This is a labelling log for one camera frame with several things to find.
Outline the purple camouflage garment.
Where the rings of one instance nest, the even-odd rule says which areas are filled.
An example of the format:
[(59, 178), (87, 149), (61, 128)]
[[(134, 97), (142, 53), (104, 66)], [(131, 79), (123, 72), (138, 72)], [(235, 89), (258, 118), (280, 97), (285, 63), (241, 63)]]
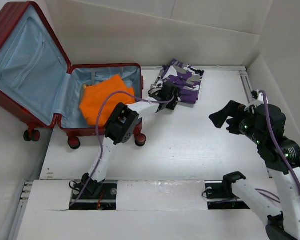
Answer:
[(163, 88), (164, 83), (169, 82), (181, 89), (178, 97), (179, 102), (194, 105), (199, 99), (204, 73), (203, 69), (173, 59), (168, 65), (162, 66), (157, 79), (148, 91), (148, 95), (156, 94)]

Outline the orange garment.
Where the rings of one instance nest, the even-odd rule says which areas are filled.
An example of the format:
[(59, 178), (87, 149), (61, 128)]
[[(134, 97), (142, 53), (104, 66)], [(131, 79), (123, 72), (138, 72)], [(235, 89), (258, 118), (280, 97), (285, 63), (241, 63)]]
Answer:
[[(117, 91), (126, 92), (131, 96), (117, 93), (101, 109), (106, 98)], [(98, 125), (101, 128), (106, 124), (118, 103), (134, 104), (136, 102), (134, 96), (134, 88), (127, 87), (122, 78), (119, 75), (115, 75), (104, 82), (85, 88), (79, 109), (89, 126)]]

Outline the red hard-shell suitcase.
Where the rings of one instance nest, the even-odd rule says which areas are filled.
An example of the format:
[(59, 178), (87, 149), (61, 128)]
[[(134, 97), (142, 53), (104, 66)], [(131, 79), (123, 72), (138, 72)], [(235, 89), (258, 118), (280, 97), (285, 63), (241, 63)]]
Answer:
[(10, 1), (1, 9), (0, 106), (27, 125), (25, 141), (38, 141), (41, 128), (59, 126), (76, 150), (80, 137), (104, 134), (87, 124), (79, 105), (84, 84), (96, 85), (114, 75), (142, 96), (139, 64), (74, 65), (36, 2)]

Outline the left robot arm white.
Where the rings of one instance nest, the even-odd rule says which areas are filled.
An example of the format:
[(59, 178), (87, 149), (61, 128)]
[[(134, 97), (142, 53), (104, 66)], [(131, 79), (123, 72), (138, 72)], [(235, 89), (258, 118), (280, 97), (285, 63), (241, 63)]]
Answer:
[(76, 187), (79, 192), (78, 198), (82, 194), (87, 194), (88, 197), (94, 199), (101, 194), (111, 160), (115, 157), (118, 147), (132, 137), (139, 120), (164, 109), (173, 111), (178, 104), (180, 93), (179, 87), (165, 82), (160, 90), (145, 99), (136, 97), (136, 103), (120, 102), (116, 105), (105, 124), (103, 139), (96, 130), (100, 143), (100, 155), (89, 171), (82, 176), (80, 186)]

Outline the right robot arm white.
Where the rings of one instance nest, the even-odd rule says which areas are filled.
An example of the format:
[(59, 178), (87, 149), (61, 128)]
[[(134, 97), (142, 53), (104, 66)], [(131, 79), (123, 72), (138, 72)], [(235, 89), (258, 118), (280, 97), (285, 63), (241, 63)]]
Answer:
[(216, 128), (227, 124), (229, 133), (246, 136), (256, 145), (280, 205), (239, 171), (206, 182), (202, 196), (211, 206), (240, 200), (261, 220), (269, 239), (300, 240), (300, 146), (285, 136), (286, 116), (278, 106), (269, 104), (265, 91), (253, 91), (252, 97), (248, 105), (229, 101), (209, 119)]

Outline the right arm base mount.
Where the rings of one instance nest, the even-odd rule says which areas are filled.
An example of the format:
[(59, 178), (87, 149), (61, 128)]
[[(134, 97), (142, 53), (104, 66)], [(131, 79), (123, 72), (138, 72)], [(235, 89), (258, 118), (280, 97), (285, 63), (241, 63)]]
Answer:
[(205, 181), (201, 196), (206, 199), (208, 210), (249, 210), (250, 208), (233, 193), (229, 193), (221, 180)]

